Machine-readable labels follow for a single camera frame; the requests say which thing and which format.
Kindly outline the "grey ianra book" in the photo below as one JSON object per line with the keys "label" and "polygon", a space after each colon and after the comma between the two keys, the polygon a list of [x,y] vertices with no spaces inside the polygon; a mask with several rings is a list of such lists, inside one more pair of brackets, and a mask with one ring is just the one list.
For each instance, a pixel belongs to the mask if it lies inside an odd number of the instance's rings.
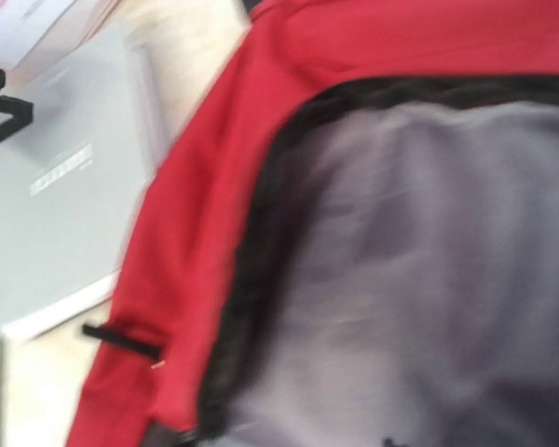
{"label": "grey ianra book", "polygon": [[27,340],[99,304],[170,147],[145,34],[113,23],[16,96],[0,144],[0,332]]}

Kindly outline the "red student backpack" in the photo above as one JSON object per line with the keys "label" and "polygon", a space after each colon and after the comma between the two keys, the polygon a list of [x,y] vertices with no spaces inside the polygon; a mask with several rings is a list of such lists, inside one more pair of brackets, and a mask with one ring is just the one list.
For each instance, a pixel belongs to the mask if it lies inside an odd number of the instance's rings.
{"label": "red student backpack", "polygon": [[264,1],[149,186],[70,446],[559,446],[559,1]]}

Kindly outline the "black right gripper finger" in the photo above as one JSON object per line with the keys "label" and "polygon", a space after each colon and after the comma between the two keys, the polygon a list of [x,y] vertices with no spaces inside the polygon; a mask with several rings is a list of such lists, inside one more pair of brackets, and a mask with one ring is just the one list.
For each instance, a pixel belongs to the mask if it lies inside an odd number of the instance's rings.
{"label": "black right gripper finger", "polygon": [[[0,69],[0,91],[6,85],[6,73]],[[31,102],[0,94],[0,115],[7,119],[0,122],[0,143],[30,126],[34,121]]]}

